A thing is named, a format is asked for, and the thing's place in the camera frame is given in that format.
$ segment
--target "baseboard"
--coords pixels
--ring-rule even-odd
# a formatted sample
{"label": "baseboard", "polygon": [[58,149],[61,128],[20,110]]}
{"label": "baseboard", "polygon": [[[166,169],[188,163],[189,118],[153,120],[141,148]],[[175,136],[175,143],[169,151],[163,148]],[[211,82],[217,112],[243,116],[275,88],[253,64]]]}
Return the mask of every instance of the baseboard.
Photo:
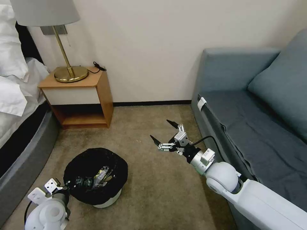
{"label": "baseboard", "polygon": [[114,107],[119,106],[145,106],[145,105],[173,105],[173,104],[191,104],[191,100],[182,101],[150,101],[150,102],[114,102]]}

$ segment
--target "black cable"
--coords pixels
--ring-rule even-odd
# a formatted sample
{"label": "black cable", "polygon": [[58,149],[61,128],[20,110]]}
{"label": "black cable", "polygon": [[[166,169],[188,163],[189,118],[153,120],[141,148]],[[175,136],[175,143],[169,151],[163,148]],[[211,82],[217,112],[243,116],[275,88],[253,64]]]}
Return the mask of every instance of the black cable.
{"label": "black cable", "polygon": [[221,151],[220,151],[220,148],[218,147],[217,142],[216,142],[216,140],[215,140],[215,138],[214,138],[213,136],[206,136],[206,137],[200,139],[199,141],[197,141],[197,142],[195,142],[195,143],[193,143],[193,144],[191,144],[191,145],[185,146],[184,148],[188,148],[188,147],[191,147],[191,146],[195,146],[195,145],[199,144],[200,142],[202,142],[202,141],[204,141],[204,140],[206,140],[206,139],[208,139],[208,138],[212,138],[212,139],[213,139],[213,141],[214,141],[214,143],[215,143],[215,145],[216,145],[216,148],[217,148],[218,153],[220,154],[222,160],[225,161],[225,159],[224,159],[224,157],[222,156],[222,153],[221,153]]}
{"label": "black cable", "polygon": [[101,67],[97,62],[93,62],[93,65],[98,69],[98,71],[97,72],[92,72],[91,70],[88,69],[88,71],[90,71],[91,73],[98,73],[100,70],[101,71],[106,71],[106,69]]}
{"label": "black cable", "polygon": [[32,201],[29,202],[29,204],[28,204],[28,206],[27,206],[27,208],[26,208],[26,210],[25,210],[25,215],[23,216],[23,220],[24,220],[24,222],[25,222],[25,225],[26,225],[26,221],[27,221],[28,209],[29,209],[29,207],[30,207],[31,204],[32,204]]}
{"label": "black cable", "polygon": [[90,71],[91,73],[98,73],[100,70],[98,70],[97,72],[92,72],[91,70],[88,69],[88,71]]}

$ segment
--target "table lamp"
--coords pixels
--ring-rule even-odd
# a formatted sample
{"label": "table lamp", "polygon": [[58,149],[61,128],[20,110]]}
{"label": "table lamp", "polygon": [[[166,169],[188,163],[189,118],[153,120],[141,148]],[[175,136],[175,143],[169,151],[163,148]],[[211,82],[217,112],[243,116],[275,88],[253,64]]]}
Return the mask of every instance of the table lamp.
{"label": "table lamp", "polygon": [[11,0],[16,20],[22,26],[52,26],[67,67],[60,67],[54,74],[59,82],[75,82],[89,75],[87,68],[71,66],[55,26],[80,20],[73,0]]}

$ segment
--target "carpet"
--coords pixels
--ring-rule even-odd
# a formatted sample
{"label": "carpet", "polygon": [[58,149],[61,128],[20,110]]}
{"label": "carpet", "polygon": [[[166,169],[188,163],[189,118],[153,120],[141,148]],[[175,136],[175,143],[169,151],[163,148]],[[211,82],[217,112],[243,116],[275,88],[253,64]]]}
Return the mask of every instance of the carpet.
{"label": "carpet", "polygon": [[[51,178],[63,182],[66,165],[88,148],[107,148],[128,163],[128,180],[110,207],[97,209],[71,197],[66,230],[236,229],[226,200],[206,186],[185,157],[160,152],[150,134],[167,142],[175,133],[166,119],[184,124],[189,139],[201,138],[189,105],[116,107],[111,127],[62,130],[35,187]],[[25,197],[3,226],[23,229]]]}

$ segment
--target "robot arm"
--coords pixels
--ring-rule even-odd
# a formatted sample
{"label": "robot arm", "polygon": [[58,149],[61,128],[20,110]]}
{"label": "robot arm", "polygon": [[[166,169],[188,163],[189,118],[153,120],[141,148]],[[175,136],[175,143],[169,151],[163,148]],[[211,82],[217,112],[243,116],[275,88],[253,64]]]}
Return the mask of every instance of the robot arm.
{"label": "robot arm", "polygon": [[38,204],[30,213],[25,230],[63,230],[70,215],[67,208],[69,191],[66,187],[59,187],[58,182],[51,178],[46,184],[46,194],[40,188],[35,188],[28,198]]}
{"label": "robot arm", "polygon": [[214,163],[215,152],[205,152],[189,141],[183,125],[167,120],[178,133],[162,144],[153,136],[160,151],[171,151],[186,157],[196,171],[207,178],[207,185],[231,202],[235,208],[263,230],[307,230],[307,213],[261,183],[241,179],[241,174],[227,162]]}

